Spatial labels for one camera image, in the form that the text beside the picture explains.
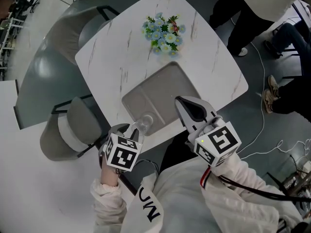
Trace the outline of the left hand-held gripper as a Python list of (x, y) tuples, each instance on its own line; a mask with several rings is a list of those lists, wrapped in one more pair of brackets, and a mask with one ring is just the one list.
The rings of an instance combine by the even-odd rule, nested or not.
[(116, 172), (130, 172), (140, 155), (142, 144), (139, 143), (139, 130), (134, 128), (129, 138), (124, 133), (130, 124), (122, 123), (112, 126), (107, 135), (98, 140), (99, 165), (103, 160)]

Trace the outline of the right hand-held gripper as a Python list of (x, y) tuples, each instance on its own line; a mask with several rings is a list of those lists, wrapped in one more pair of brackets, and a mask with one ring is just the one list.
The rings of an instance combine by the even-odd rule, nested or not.
[[(191, 96), (177, 96), (174, 104), (182, 125), (190, 133), (188, 141), (194, 146), (193, 152), (210, 167), (220, 165), (240, 147), (242, 142), (231, 122), (217, 116), (208, 102)], [(196, 124), (203, 126), (197, 129)]]

